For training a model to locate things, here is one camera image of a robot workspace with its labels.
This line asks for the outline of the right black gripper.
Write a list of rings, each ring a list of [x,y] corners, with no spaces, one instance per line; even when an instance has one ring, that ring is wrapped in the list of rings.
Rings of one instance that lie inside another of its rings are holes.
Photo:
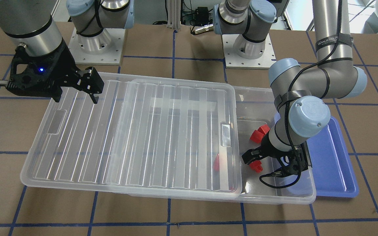
[[[104,88],[103,80],[93,66],[80,70],[66,43],[62,42],[53,52],[39,57],[30,56],[26,49],[23,42],[17,46],[10,76],[0,80],[0,87],[17,96],[48,97],[56,103],[62,97],[62,87],[72,87],[89,94],[92,102],[98,103],[98,95]]]

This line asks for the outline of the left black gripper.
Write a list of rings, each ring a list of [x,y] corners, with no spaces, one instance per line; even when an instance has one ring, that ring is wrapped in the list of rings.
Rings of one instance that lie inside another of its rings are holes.
[[[287,177],[291,175],[299,175],[308,169],[308,161],[306,159],[303,145],[295,146],[294,150],[281,151],[276,149],[270,142],[268,135],[265,135],[261,146],[255,149],[249,149],[242,154],[244,164],[249,165],[255,160],[262,160],[266,157],[275,158],[281,167],[273,173],[264,175],[265,177]]]

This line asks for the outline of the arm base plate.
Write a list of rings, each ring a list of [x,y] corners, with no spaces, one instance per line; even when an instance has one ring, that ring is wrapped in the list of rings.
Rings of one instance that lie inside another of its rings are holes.
[[[222,48],[230,69],[269,69],[277,60],[269,34],[260,43],[249,42],[241,34],[225,34]]]
[[[119,66],[125,35],[125,29],[108,28],[93,37],[78,35],[73,30],[68,48],[77,65]]]

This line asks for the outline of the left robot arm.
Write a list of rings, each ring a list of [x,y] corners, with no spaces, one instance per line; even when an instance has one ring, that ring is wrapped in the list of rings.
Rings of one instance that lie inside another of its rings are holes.
[[[315,50],[317,62],[301,68],[297,60],[277,60],[268,78],[280,119],[263,136],[258,148],[242,155],[246,165],[257,168],[266,157],[281,167],[272,177],[300,175],[306,162],[300,145],[318,134],[330,120],[324,103],[329,98],[350,98],[366,88],[363,69],[353,66],[353,38],[348,25],[346,0],[314,0]],[[236,54],[253,60],[261,57],[276,8],[267,0],[223,0],[213,10],[216,34],[236,34]]]

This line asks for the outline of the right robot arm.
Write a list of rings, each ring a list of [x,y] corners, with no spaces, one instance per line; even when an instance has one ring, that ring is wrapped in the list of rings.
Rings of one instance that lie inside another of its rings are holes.
[[[0,80],[0,87],[57,103],[62,88],[72,87],[96,104],[104,82],[93,66],[77,67],[48,5],[46,0],[0,0],[0,28],[16,46],[10,76]],[[107,29],[129,29],[135,23],[132,0],[68,0],[66,8],[86,53],[111,47]]]

